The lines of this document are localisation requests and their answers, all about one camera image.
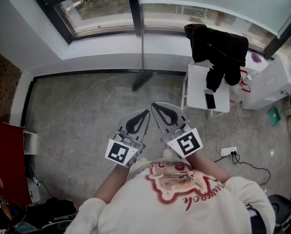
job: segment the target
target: phone screen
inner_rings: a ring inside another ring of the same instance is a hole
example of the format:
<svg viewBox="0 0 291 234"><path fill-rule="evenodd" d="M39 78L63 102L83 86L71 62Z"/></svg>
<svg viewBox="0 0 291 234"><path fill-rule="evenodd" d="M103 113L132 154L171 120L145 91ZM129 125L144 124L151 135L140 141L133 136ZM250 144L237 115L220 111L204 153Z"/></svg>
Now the phone screen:
<svg viewBox="0 0 291 234"><path fill-rule="evenodd" d="M212 89L206 89L205 90L205 96L206 96L207 108L208 109L215 108L215 103L214 103L214 97L213 97L213 91L212 91Z"/></svg>

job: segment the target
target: concrete floor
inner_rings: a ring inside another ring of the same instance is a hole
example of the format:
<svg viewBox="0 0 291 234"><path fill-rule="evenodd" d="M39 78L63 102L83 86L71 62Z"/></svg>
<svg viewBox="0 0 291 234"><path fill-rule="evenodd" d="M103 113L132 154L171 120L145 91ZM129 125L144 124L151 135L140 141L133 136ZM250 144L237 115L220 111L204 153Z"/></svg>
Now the concrete floor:
<svg viewBox="0 0 291 234"><path fill-rule="evenodd" d="M41 128L56 123L67 112L78 94L102 79L120 74L87 74L38 79L34 85L26 116L26 127ZM168 84L181 92L183 76L159 75ZM129 113L150 109L155 101L180 105L180 96L168 88L164 80L153 77L136 93L131 87L136 75L114 78L99 83L81 95L67 117L58 125L38 131L38 154L32 162L38 180L43 181L51 194L59 199L71 199L80 205L93 196L113 169L114 163L104 158L109 138L120 120ZM272 174L268 184L262 186L266 193L291 196L291 135L286 127L286 118L271 127L266 107L258 111L242 110L239 116L250 117L248 127L239 127L229 135L221 147L237 146L241 161L256 167L268 168ZM207 120L205 111L187 114L198 129L204 152L217 160L217 143L238 123L235 107L228 114ZM148 132L143 140L146 149L143 155L149 159L160 157L164 144L161 132L151 117ZM246 164L234 165L227 157L218 162L233 176L263 183L268 172L256 170ZM40 187L42 201L48 197Z"/></svg>

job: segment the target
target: black window frame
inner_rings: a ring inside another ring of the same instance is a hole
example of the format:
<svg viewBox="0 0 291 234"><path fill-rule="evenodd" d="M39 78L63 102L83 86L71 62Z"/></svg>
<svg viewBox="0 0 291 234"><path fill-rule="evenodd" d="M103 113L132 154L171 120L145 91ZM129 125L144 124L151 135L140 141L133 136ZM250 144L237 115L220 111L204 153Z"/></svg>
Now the black window frame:
<svg viewBox="0 0 291 234"><path fill-rule="evenodd" d="M178 27L156 27L156 26L144 26L144 18L142 14L142 7L140 0L129 0L131 14L133 18L134 25L131 27L114 27L114 28L102 28L96 29L83 33L76 33L73 31L73 27L69 23L68 19L63 15L60 9L56 9L56 6L65 0L36 0L41 9L44 11L46 16L62 35L65 41L70 44L72 41L85 39L89 37L100 37L108 36L114 34L123 34L131 33L141 36L142 30L144 33L152 34L169 34L169 35L178 35L185 36L184 29ZM280 47L288 40L291 36L291 22L287 28L283 31L280 38L276 36L273 40L264 48L259 48L254 45L249 46L249 50L261 54L265 59L273 59L275 53L279 50Z"/></svg>

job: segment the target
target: brown floor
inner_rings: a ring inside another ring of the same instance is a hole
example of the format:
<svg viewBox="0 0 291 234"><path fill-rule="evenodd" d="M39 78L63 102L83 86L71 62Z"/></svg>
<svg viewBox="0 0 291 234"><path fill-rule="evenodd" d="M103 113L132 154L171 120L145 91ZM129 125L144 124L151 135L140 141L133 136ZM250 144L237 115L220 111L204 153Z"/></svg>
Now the brown floor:
<svg viewBox="0 0 291 234"><path fill-rule="evenodd" d="M19 78L20 69L0 55L0 121L9 122Z"/></svg>

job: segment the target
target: white stool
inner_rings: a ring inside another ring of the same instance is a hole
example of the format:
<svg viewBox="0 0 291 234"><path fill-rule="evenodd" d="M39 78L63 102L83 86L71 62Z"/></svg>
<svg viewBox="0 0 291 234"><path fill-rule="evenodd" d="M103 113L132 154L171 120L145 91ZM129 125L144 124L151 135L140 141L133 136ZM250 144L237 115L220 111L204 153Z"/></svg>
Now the white stool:
<svg viewBox="0 0 291 234"><path fill-rule="evenodd" d="M207 108L205 90L207 89L206 77L208 71L209 68L189 64L188 71L183 80L182 89L181 109L184 112L194 113L195 109L204 109L208 111L208 118L211 118L230 111L229 85L224 79L222 79L219 88L213 94L216 108L210 110Z"/></svg>

